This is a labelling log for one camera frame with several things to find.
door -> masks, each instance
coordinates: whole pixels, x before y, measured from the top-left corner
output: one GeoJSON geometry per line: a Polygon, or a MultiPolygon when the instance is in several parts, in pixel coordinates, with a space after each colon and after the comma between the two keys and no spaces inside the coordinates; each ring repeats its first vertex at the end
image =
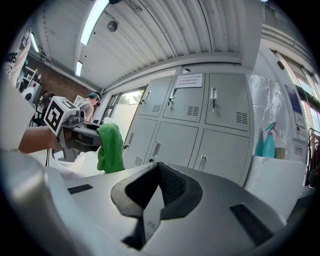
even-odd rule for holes
{"type": "Polygon", "coordinates": [[[187,167],[198,128],[161,122],[149,159],[187,167]]]}
{"type": "Polygon", "coordinates": [[[155,120],[134,118],[122,154],[123,160],[130,166],[143,165],[156,125],[155,120]]]}
{"type": "Polygon", "coordinates": [[[242,75],[210,74],[207,100],[206,124],[249,131],[249,101],[242,75]]]}
{"type": "Polygon", "coordinates": [[[163,117],[199,123],[204,100],[204,90],[204,74],[202,77],[202,87],[173,87],[170,93],[171,100],[166,103],[163,117]]]}
{"type": "Polygon", "coordinates": [[[158,117],[160,115],[171,80],[172,76],[150,81],[138,107],[138,115],[151,117],[158,117]]]}
{"type": "Polygon", "coordinates": [[[247,137],[205,129],[194,169],[238,183],[248,147],[247,137]]]}

gray cabinet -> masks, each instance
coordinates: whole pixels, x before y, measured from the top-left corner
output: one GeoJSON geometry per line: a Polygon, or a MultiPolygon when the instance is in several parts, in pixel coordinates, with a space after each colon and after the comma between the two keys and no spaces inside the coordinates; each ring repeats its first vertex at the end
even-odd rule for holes
{"type": "Polygon", "coordinates": [[[161,122],[149,159],[187,167],[197,133],[197,127],[161,122]]]}
{"type": "Polygon", "coordinates": [[[168,76],[150,81],[141,100],[141,105],[138,107],[138,115],[151,117],[160,115],[171,80],[172,76],[168,76]]]}
{"type": "Polygon", "coordinates": [[[244,171],[248,147],[247,137],[205,129],[194,169],[238,183],[244,171]]]}
{"type": "Polygon", "coordinates": [[[128,164],[125,160],[123,160],[123,165],[125,169],[131,169],[132,166],[130,164],[128,164]]]}
{"type": "Polygon", "coordinates": [[[170,98],[166,103],[164,118],[185,120],[191,122],[200,121],[205,90],[205,75],[202,79],[202,87],[175,88],[170,92],[170,98]]]}
{"type": "Polygon", "coordinates": [[[143,165],[157,121],[135,117],[124,145],[122,157],[130,166],[143,165]]]}
{"type": "Polygon", "coordinates": [[[249,101],[242,75],[210,74],[207,100],[206,124],[249,131],[249,101]],[[214,111],[211,100],[213,90],[217,92],[214,111]]]}

plastic bottle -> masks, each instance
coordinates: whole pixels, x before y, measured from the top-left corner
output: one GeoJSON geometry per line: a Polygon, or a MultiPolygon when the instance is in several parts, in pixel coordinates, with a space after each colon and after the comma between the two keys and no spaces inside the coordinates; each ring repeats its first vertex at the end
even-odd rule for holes
{"type": "Polygon", "coordinates": [[[270,124],[266,131],[268,131],[268,135],[265,139],[264,146],[263,146],[263,151],[262,151],[262,157],[265,158],[275,158],[276,154],[276,147],[275,147],[275,142],[274,142],[274,137],[272,135],[272,130],[274,130],[276,133],[276,122],[270,124]]]}
{"type": "Polygon", "coordinates": [[[285,142],[285,131],[279,130],[275,137],[275,158],[285,159],[286,155],[286,142],[285,142]]]}
{"type": "Polygon", "coordinates": [[[262,151],[264,150],[264,145],[265,145],[265,140],[264,140],[264,131],[262,128],[259,130],[259,138],[258,142],[256,143],[255,146],[255,156],[261,157],[262,156],[262,151]]]}

black rubber pad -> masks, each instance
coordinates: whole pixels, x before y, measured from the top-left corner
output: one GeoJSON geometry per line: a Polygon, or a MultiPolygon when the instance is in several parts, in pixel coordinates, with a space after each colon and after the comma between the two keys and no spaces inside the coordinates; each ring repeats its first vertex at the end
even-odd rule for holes
{"type": "Polygon", "coordinates": [[[79,193],[79,192],[82,192],[82,191],[86,191],[86,190],[89,190],[89,189],[93,189],[93,187],[90,186],[89,184],[85,184],[85,185],[81,185],[81,186],[74,186],[74,187],[68,188],[69,193],[71,195],[79,193]]]}
{"type": "Polygon", "coordinates": [[[230,210],[256,246],[263,244],[273,236],[271,231],[244,204],[232,206],[230,210]]]}

spray bottle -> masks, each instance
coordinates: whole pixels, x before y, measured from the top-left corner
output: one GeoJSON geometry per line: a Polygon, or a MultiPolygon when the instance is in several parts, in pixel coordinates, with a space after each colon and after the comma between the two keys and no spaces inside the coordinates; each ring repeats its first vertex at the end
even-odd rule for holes
{"type": "Polygon", "coordinates": [[[259,129],[259,139],[255,146],[255,156],[261,157],[262,151],[264,150],[265,140],[264,140],[264,131],[262,128],[259,129]]]}
{"type": "Polygon", "coordinates": [[[276,130],[276,124],[277,124],[276,122],[273,122],[266,129],[266,131],[268,131],[268,135],[267,135],[265,142],[264,142],[262,157],[275,158],[276,147],[275,147],[274,137],[272,135],[272,130],[274,130],[276,133],[278,133],[276,130]]]}

